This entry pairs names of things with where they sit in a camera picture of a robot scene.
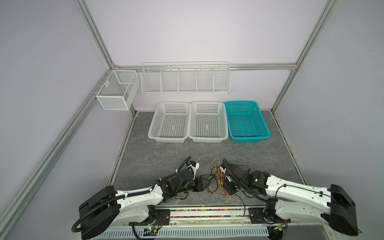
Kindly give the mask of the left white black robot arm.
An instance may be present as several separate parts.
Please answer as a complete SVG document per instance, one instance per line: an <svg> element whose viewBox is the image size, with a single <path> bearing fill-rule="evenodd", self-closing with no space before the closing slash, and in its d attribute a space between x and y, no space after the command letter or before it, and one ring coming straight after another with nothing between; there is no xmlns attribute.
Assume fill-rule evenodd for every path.
<svg viewBox="0 0 384 240"><path fill-rule="evenodd" d="M173 174L157 179L150 187L130 191L104 187L79 206L79 218L71 231L89 240L111 226L167 225L170 211L156 206L177 199L178 194L206 191L212 180L197 176L199 167L187 157Z"/></svg>

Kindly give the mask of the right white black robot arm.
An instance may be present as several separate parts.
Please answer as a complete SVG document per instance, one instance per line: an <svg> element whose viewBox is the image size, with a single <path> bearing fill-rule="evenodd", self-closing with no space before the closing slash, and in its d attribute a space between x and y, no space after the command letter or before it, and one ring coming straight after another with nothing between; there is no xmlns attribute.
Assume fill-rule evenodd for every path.
<svg viewBox="0 0 384 240"><path fill-rule="evenodd" d="M347 236L358 236L356 203L339 185L312 187L278 178L261 171L244 170L227 160L220 166L225 175L224 189L229 195L242 192L265 207L249 208L254 224L288 224L296 221L328 224Z"/></svg>

